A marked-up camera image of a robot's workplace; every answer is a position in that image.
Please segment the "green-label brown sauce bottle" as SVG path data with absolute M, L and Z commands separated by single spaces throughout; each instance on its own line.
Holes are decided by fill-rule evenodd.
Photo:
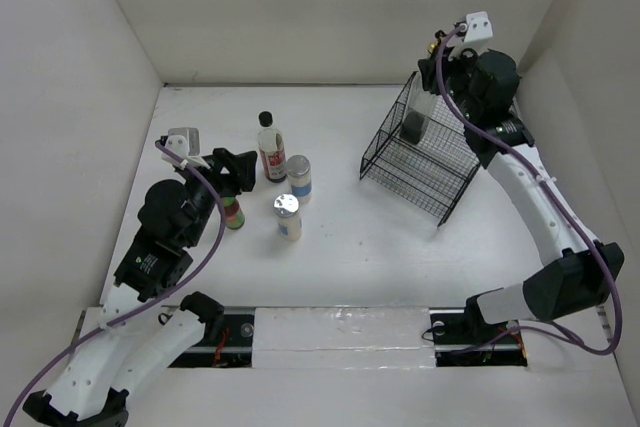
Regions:
M 223 197 L 225 224 L 228 229 L 238 230 L 245 224 L 245 215 L 236 197 Z

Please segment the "black-capped dark sauce bottle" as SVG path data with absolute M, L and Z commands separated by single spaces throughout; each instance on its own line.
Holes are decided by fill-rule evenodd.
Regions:
M 265 177 L 273 183 L 286 180 L 286 154 L 281 132 L 274 126 L 273 116 L 269 111 L 258 115 L 261 127 L 257 136 L 259 154 Z

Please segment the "gold-capped oil dispenser bottle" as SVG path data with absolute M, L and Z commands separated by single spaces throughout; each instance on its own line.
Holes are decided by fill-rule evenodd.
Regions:
M 406 103 L 406 115 L 402 122 L 400 137 L 413 145 L 424 137 L 430 117 L 437 105 L 439 89 L 436 81 L 436 54 L 445 33 L 438 30 L 429 44 L 428 57 L 419 59 L 418 70 L 411 83 Z

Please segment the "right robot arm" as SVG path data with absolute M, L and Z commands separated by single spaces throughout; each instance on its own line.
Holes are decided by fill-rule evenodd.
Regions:
M 444 324 L 461 342 L 488 344 L 518 321 L 555 325 L 557 319 L 612 300 L 624 254 L 605 244 L 571 210 L 543 166 L 535 140 L 512 103 L 520 77 L 507 54 L 471 48 L 460 52 L 435 41 L 418 63 L 420 92 L 445 102 L 464 125 L 465 140 L 481 166 L 508 195 L 537 247 L 541 269 L 509 287 L 467 299 Z

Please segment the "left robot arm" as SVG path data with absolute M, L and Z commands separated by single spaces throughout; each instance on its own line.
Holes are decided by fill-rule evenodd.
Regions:
M 96 327 L 63 351 L 70 359 L 45 390 L 28 386 L 18 408 L 46 426 L 123 426 L 133 400 L 181 354 L 197 343 L 227 335 L 222 304 L 193 292 L 144 344 L 137 339 L 159 303 L 193 279 L 195 247 L 223 201 L 253 190 L 254 151 L 216 148 L 203 157 L 181 156 L 156 143 L 181 179 L 162 180 L 147 191 L 139 230 L 114 272 L 114 283 Z

